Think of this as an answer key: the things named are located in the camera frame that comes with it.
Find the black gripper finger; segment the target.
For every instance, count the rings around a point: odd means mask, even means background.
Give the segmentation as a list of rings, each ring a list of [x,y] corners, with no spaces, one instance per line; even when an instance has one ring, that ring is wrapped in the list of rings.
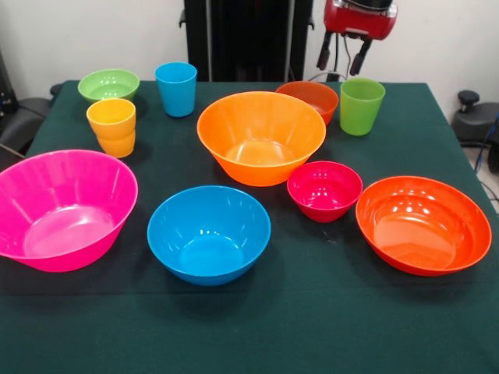
[[[320,49],[319,58],[317,60],[317,68],[319,70],[325,70],[327,67],[328,59],[330,57],[330,44],[331,44],[331,32],[324,33],[323,43]]]
[[[367,52],[370,49],[371,44],[372,44],[371,39],[365,39],[363,41],[363,45],[360,48],[359,52],[354,57],[352,66],[350,67],[349,74],[351,76],[357,76],[360,73],[360,70],[363,66],[364,60],[366,58]]]

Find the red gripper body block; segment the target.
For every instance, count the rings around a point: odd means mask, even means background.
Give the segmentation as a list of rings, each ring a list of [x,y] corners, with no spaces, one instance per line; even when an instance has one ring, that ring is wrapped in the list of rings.
[[[351,38],[384,40],[394,28],[398,6],[393,1],[326,1],[327,32]]]

